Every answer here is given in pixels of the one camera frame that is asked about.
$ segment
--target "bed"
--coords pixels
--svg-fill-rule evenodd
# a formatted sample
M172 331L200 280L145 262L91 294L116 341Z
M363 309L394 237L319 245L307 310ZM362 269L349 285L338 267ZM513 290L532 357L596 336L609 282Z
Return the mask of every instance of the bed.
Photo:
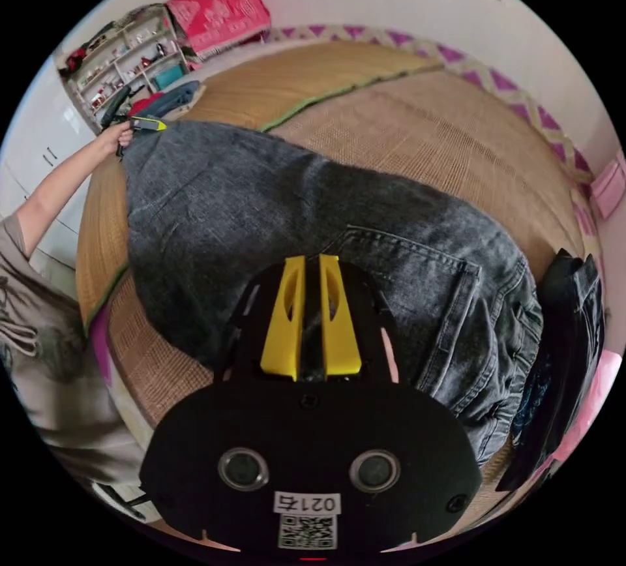
M519 89L501 89L506 78L496 81L490 69L434 43L382 33L354 42L338 33L209 78L182 119L267 131L333 160L461 197L502 224L536 280L560 248L593 254L601 268L588 169L554 126L528 114L529 97L524 115L511 97ZM78 241L78 299L85 328L103 338L98 359L113 399L146 447L167 410L210 385L213 375L146 321L127 267L126 235L125 178L111 159L91 178ZM507 496L494 489L510 454L507 443L483 467L478 496L446 536L483 522Z

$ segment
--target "number label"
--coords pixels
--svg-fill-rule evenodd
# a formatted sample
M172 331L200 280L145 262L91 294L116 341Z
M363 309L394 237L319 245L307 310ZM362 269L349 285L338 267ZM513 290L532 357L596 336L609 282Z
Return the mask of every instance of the number label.
M298 494L275 492L274 513L297 516L337 516L341 513L340 494Z

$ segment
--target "camera lens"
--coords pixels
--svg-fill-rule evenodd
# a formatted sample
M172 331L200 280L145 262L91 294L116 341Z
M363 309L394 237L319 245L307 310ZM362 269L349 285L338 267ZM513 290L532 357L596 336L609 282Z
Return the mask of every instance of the camera lens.
M265 460L251 449L226 451L220 457L218 472L224 483L244 492L262 488L269 480Z
M387 451L367 451L359 455L350 467L350 479L362 492L383 492L392 487L400 476L398 460Z

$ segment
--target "teal box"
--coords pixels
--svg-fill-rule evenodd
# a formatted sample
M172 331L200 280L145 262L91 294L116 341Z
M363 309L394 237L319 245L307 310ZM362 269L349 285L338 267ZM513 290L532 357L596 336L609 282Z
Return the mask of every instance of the teal box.
M163 90L169 86L169 84L174 83L176 79L180 79L183 76L183 69L180 64L177 66L172 66L163 72L160 72L158 75L155 75L154 83L159 90Z

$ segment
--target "jeans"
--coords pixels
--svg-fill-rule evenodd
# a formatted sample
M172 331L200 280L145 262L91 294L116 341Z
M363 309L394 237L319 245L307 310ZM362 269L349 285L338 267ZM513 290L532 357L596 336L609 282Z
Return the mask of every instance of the jeans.
M289 256L335 254L385 294L400 381L454 413L480 464L505 443L543 319L528 263L494 220L415 181L218 123L138 138L123 166L129 264L170 344L222 368L222 330L248 281Z
M515 452L498 490L526 482L561 443L587 395L604 346L602 286L592 256L561 249L537 290L544 329L520 409Z
M161 118L181 105L191 103L199 85L200 82L183 83L152 101L147 107L137 112L137 116Z

